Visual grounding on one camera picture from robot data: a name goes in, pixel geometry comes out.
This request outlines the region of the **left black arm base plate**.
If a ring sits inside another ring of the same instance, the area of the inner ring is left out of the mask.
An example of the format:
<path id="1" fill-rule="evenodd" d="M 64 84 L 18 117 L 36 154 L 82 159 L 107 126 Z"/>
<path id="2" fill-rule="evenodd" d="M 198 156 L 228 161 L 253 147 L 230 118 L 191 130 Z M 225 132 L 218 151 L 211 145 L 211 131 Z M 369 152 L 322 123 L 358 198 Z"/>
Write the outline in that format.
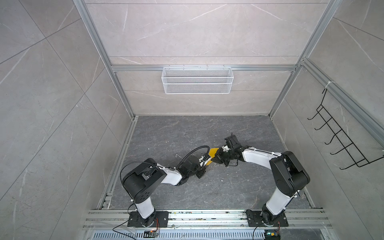
<path id="1" fill-rule="evenodd" d="M 136 228 L 166 228 L 169 221 L 169 212 L 167 211 L 155 211 L 148 218 L 144 219 L 139 212 L 131 212 L 127 223 L 128 227 Z"/>

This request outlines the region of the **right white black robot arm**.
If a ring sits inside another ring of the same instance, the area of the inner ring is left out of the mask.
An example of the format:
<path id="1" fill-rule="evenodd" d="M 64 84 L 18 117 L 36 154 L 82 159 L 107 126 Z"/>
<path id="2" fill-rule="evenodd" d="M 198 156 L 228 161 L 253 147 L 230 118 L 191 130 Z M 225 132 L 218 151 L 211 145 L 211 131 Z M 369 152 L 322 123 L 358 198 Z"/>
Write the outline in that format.
<path id="1" fill-rule="evenodd" d="M 262 224 L 266 226 L 277 224 L 292 199 L 311 181 L 307 171 L 290 151 L 274 153 L 253 147 L 230 149 L 224 146 L 212 158 L 212 162 L 227 167 L 232 160 L 256 164 L 272 171 L 276 189 L 260 213 Z"/>

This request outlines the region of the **yellow square paper sheet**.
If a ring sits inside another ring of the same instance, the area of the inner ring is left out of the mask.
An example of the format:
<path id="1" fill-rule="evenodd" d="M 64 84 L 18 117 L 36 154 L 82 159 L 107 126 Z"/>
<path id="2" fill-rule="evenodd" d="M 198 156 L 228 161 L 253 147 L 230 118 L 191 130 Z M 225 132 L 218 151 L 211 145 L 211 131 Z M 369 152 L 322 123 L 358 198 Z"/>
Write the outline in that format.
<path id="1" fill-rule="evenodd" d="M 219 150 L 219 148 L 210 149 L 210 151 L 209 151 L 210 158 L 208 159 L 206 166 L 208 166 L 212 162 L 212 159 L 215 157 L 218 150 Z"/>

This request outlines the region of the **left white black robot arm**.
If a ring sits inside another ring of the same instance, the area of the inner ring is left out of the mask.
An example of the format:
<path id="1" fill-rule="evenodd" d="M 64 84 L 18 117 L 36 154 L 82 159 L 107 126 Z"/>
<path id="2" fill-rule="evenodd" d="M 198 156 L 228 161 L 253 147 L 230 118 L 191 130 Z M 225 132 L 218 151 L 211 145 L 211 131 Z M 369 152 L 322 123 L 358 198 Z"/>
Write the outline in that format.
<path id="1" fill-rule="evenodd" d="M 148 158 L 124 177 L 120 177 L 123 188 L 136 206 L 141 225 L 149 227 L 156 218 L 156 209 L 152 204 L 151 195 L 159 185 L 181 186 L 190 177 L 196 176 L 200 179 L 205 174 L 206 165 L 210 160 L 209 154 L 204 154 L 201 158 L 188 154 L 179 166 L 171 168 Z"/>

